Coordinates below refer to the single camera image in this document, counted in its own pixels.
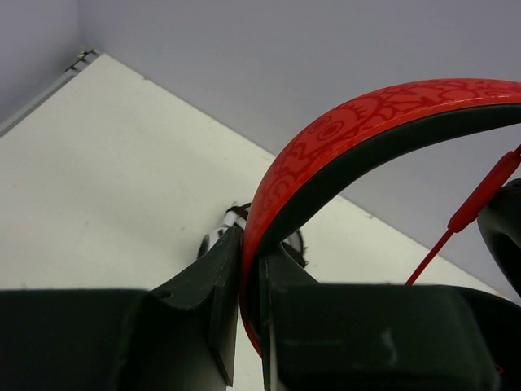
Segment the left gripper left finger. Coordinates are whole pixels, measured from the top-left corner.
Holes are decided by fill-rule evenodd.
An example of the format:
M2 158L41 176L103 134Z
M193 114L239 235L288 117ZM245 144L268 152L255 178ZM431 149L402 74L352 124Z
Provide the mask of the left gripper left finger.
M4 390L224 390L233 384L241 230L141 289L4 290Z

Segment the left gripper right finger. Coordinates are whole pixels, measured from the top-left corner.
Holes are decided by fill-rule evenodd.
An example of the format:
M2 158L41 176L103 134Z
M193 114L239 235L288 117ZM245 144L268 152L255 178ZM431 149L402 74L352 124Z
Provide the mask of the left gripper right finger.
M258 263L268 390L517 390L520 308L447 285L320 283L284 250Z

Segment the red black headphones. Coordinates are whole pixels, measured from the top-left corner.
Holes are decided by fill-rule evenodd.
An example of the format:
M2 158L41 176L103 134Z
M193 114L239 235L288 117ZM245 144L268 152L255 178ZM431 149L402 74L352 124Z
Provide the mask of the red black headphones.
M407 153L520 122L520 84L477 78L413 81L321 115L278 154L254 195L242 244L239 305L260 348L259 256L301 228L344 188Z

